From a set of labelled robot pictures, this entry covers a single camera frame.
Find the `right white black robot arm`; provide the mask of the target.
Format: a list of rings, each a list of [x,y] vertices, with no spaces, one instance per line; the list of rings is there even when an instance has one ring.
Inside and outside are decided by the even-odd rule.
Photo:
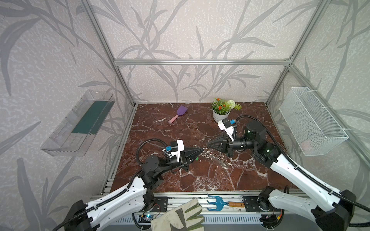
[[[369,207],[356,202],[356,196],[351,191],[340,191],[307,172],[284,152],[259,120],[253,118],[245,126],[243,137],[237,136],[237,120],[226,118],[217,124],[222,135],[208,142],[209,148],[227,155],[234,151],[251,150],[255,160],[289,180],[307,195],[304,199],[269,186],[259,194],[260,209],[268,211],[273,207],[287,210],[315,222],[323,231],[370,226],[369,222],[351,222],[355,208],[369,212]]]

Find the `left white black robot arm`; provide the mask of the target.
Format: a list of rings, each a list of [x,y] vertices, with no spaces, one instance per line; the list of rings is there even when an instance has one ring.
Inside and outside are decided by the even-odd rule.
[[[147,157],[128,184],[95,201],[76,202],[54,230],[101,231],[124,216],[150,211],[155,206],[153,192],[163,183],[163,175],[176,168],[188,170],[202,152],[202,148],[185,148],[171,158]]]

